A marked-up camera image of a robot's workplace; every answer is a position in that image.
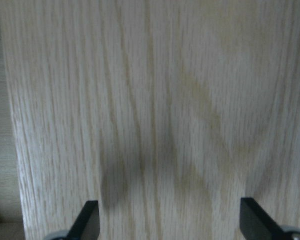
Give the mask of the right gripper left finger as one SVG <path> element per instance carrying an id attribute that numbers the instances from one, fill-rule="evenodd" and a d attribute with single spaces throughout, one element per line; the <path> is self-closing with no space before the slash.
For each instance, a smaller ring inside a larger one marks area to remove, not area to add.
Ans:
<path id="1" fill-rule="evenodd" d="M 99 202 L 87 201 L 74 222 L 66 240 L 97 240 L 101 233 Z"/>

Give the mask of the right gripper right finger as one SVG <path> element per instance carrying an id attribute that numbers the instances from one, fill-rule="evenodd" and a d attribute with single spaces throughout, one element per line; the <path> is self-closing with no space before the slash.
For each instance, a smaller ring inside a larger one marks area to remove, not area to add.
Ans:
<path id="1" fill-rule="evenodd" d="M 246 240 L 300 240 L 300 229 L 278 225 L 251 197 L 240 200 L 240 231 Z"/>

